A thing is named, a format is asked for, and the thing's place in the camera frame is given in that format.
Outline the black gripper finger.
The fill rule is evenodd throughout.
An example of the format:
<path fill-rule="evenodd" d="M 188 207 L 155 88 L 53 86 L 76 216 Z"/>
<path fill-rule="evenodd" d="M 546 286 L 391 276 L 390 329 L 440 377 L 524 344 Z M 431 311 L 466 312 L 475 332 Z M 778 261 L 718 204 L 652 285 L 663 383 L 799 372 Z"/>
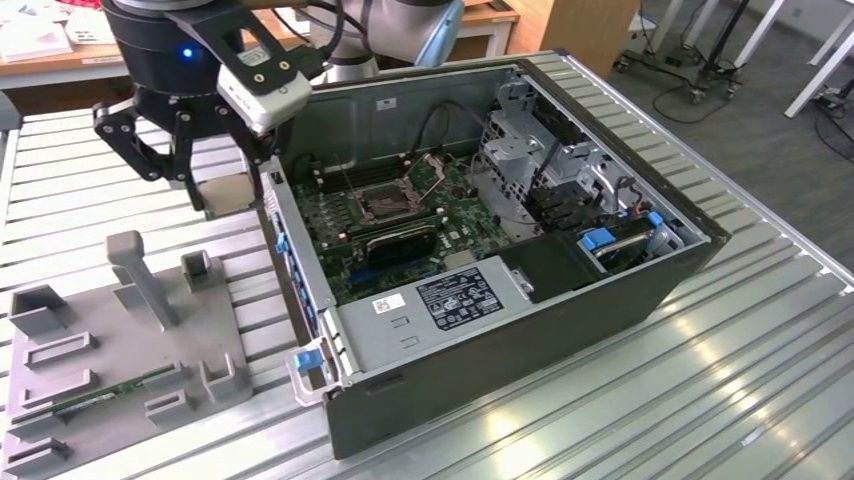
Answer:
<path fill-rule="evenodd" d="M 139 110 L 132 100 L 112 106 L 99 102 L 92 107 L 93 129 L 101 140 L 121 157 L 139 176 L 147 181 L 165 179 L 176 182 L 187 190 L 191 205 L 196 211 L 204 210 L 203 196 L 197 190 L 191 170 L 193 151 L 193 117 L 185 110 L 172 115 L 169 152 L 159 153 L 136 133 Z"/>
<path fill-rule="evenodd" d="M 252 206 L 259 206 L 263 200 L 261 167 L 273 156 L 276 130 L 269 133 L 255 133 L 237 113 L 224 104 L 217 104 L 213 111 L 227 134 L 245 157 L 253 194 Z"/>

